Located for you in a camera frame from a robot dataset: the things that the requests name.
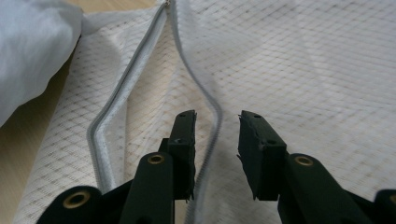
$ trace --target translucent mesh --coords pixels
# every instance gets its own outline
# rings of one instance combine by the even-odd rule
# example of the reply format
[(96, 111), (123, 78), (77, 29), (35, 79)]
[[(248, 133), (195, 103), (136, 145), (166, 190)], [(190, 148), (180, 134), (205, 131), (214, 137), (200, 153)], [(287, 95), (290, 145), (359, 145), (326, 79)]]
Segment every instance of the translucent mesh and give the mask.
[[(195, 109), (200, 174), (186, 223), (279, 223), (276, 203), (253, 201), (236, 157), (237, 115), (244, 109), (264, 116), (289, 152), (319, 159), (343, 188), (372, 200), (379, 189), (396, 186), (393, 2), (173, 4), (176, 14), (131, 86), (121, 119), (112, 119), (110, 133), (105, 132), (105, 144), (113, 152), (108, 156), (119, 163), (119, 169), (112, 170), (119, 182), (133, 178), (140, 158), (158, 150), (178, 113)], [(86, 130), (114, 90), (156, 9), (88, 18), (17, 222), (35, 220), (64, 189), (95, 185)], [(171, 22), (181, 46), (175, 44)], [(79, 93), (82, 90), (88, 95)], [(66, 119), (70, 123), (62, 114), (73, 116)], [(78, 140), (64, 141), (56, 133), (73, 134), (70, 138)], [(76, 146), (78, 153), (68, 152)], [(177, 204), (177, 223), (183, 222), (185, 206)]]
[(394, 188), (396, 6), (389, 1), (177, 1), (193, 73), (221, 106), (208, 175), (189, 222), (278, 223), (236, 158), (242, 109), (372, 200)]

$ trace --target diamond mesh pattern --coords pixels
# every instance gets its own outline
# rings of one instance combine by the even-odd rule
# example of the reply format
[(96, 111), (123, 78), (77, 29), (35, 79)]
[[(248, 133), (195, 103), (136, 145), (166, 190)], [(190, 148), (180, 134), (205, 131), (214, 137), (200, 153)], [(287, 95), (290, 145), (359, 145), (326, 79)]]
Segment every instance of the diamond mesh pattern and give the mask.
[[(393, 2), (210, 0), (177, 1), (176, 7), (185, 58), (222, 114), (209, 110), (167, 23), (128, 99), (125, 158), (111, 155), (124, 162), (124, 180), (133, 178), (141, 156), (158, 150), (176, 114), (195, 109), (198, 171), (213, 123), (221, 119), (222, 125), (186, 222), (279, 223), (276, 203), (252, 200), (235, 156), (237, 115), (245, 109), (263, 115), (289, 152), (322, 161), (343, 188), (372, 200), (377, 190), (396, 186)], [(83, 28), (17, 222), (35, 220), (64, 189), (95, 185), (86, 129), (153, 14), (154, 9), (88, 18), (94, 22)]]
[(157, 8), (88, 15), (64, 91), (39, 149), (14, 223), (34, 223), (61, 192), (96, 185), (87, 128), (149, 28)]
[(289, 152), (312, 155), (370, 200), (394, 188), (396, 8), (379, 1), (178, 1), (182, 47), (222, 107), (197, 223), (278, 223), (254, 202), (237, 153), (242, 109), (263, 115)]

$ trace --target wooden surface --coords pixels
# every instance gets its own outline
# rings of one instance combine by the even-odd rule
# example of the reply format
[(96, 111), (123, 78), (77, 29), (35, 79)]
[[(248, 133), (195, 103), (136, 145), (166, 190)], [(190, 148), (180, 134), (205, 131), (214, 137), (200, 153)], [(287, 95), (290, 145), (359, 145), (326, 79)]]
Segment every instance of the wooden surface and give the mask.
[[(151, 7), (155, 0), (69, 0), (84, 12)], [(69, 61), (45, 92), (21, 105), (0, 128), (0, 223), (12, 223), (27, 178), (68, 75)]]

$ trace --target white mesh fabric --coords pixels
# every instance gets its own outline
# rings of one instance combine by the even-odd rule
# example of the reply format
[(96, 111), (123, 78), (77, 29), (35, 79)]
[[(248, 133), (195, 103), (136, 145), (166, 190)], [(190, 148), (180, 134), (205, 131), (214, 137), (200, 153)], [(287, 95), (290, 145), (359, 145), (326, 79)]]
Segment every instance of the white mesh fabric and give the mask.
[(70, 74), (14, 223), (35, 223), (61, 192), (96, 186), (87, 128), (99, 113), (134, 55), (157, 8), (87, 15)]
[(163, 9), (158, 9), (134, 57), (127, 59), (126, 68), (121, 68), (122, 78), (88, 130), (93, 162), (98, 168), (98, 187), (102, 192), (108, 192), (124, 182), (125, 104), (163, 31), (166, 22)]
[(263, 115), (289, 152), (322, 161), (343, 188), (372, 200), (396, 186), (395, 9), (390, 1), (177, 1), (186, 59), (222, 111), (189, 222), (279, 222), (275, 203), (252, 200), (235, 156), (243, 109)]
[[(124, 162), (124, 174), (114, 170), (114, 175), (125, 181), (133, 178), (140, 158), (157, 151), (161, 140), (169, 137), (175, 116), (195, 109), (198, 172), (206, 164), (209, 140), (216, 136), (212, 132), (221, 126), (186, 222), (278, 223), (276, 203), (252, 200), (236, 157), (237, 115), (244, 109), (263, 115), (288, 144), (289, 152), (322, 161), (345, 189), (372, 200), (377, 190), (394, 188), (395, 8), (386, 1), (177, 1), (178, 34), (193, 76), (180, 60), (166, 23), (128, 98), (125, 126), (115, 119), (109, 126), (116, 128), (109, 136), (115, 137), (115, 144), (109, 142), (109, 147), (118, 152), (109, 156)], [(68, 128), (57, 128), (65, 125), (61, 114), (76, 113), (72, 121), (83, 120), (70, 124), (69, 130), (80, 140), (78, 154), (40, 149), (17, 220), (32, 220), (67, 188), (95, 184), (86, 129), (114, 89), (154, 13), (155, 9), (97, 14), (90, 18), (94, 23), (86, 23), (43, 143), (70, 148), (70, 142), (54, 136), (55, 131), (65, 133)], [(194, 79), (210, 96), (202, 94)], [(93, 89), (82, 97), (79, 92), (88, 86)], [(72, 96), (66, 97), (69, 91)], [(80, 107), (73, 107), (75, 101), (82, 108), (92, 107), (87, 118)], [(122, 136), (118, 131), (124, 128)], [(125, 158), (117, 150), (123, 144), (117, 136), (125, 137)], [(77, 157), (76, 163), (88, 168), (70, 170), (64, 165), (66, 159), (55, 157), (62, 153), (67, 161)], [(44, 193), (37, 189), (44, 178), (37, 173), (45, 166), (43, 161), (50, 167), (62, 164), (58, 172), (45, 171), (50, 181), (72, 179), (73, 183), (49, 185)], [(51, 192), (48, 199), (37, 199), (47, 192)]]

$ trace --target gray zipper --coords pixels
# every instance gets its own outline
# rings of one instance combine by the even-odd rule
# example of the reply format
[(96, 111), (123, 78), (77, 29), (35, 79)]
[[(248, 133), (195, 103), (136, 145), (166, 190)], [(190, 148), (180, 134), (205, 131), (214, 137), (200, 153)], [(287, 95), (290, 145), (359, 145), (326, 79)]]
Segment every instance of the gray zipper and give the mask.
[(171, 8), (172, 30), (180, 58), (183, 61), (184, 65), (186, 66), (186, 69), (191, 75), (192, 79), (195, 81), (195, 83), (198, 85), (198, 87), (204, 94), (206, 100), (212, 106), (211, 109), (215, 115), (215, 122), (210, 134), (209, 145), (206, 150), (204, 162), (196, 178), (195, 190), (194, 190), (194, 195), (196, 195), (196, 199), (195, 201), (189, 202), (189, 206), (187, 208), (187, 214), (185, 219), (185, 223), (187, 224), (187, 223), (195, 223), (196, 218), (200, 217), (195, 215), (196, 211), (202, 211), (203, 199), (205, 196), (205, 189), (206, 189), (206, 181), (205, 181), (207, 179), (206, 173), (208, 170), (208, 165), (210, 163), (211, 156), (213, 154), (213, 150), (215, 148), (215, 144), (218, 141), (219, 131), (221, 129), (221, 123), (223, 120), (223, 113), (221, 106), (216, 101), (216, 99), (209, 93), (209, 91), (205, 88), (205, 86), (202, 83), (200, 83), (199, 79), (197, 78), (197, 75), (194, 74), (194, 72), (191, 69), (190, 62), (187, 60), (186, 56), (183, 53), (183, 48), (182, 48), (180, 36), (178, 35), (178, 28), (177, 28), (178, 23), (177, 23), (176, 0), (170, 1), (170, 8)]
[(143, 40), (137, 47), (133, 58), (128, 63), (115, 90), (87, 131), (88, 145), (92, 154), (92, 163), (97, 185), (103, 193), (114, 189), (117, 185), (108, 157), (108, 150), (99, 146), (100, 137), (98, 137), (98, 131), (103, 127), (106, 120), (111, 119), (111, 116), (114, 116), (114, 114), (118, 112), (117, 110), (120, 109), (120, 107), (116, 105), (121, 105), (127, 100), (127, 97), (124, 95), (129, 93), (125, 92), (133, 88), (135, 84), (134, 78), (140, 76), (142, 73), (145, 64), (149, 60), (149, 55), (154, 50), (165, 25), (166, 11), (164, 9), (165, 4), (162, 4), (155, 14)]

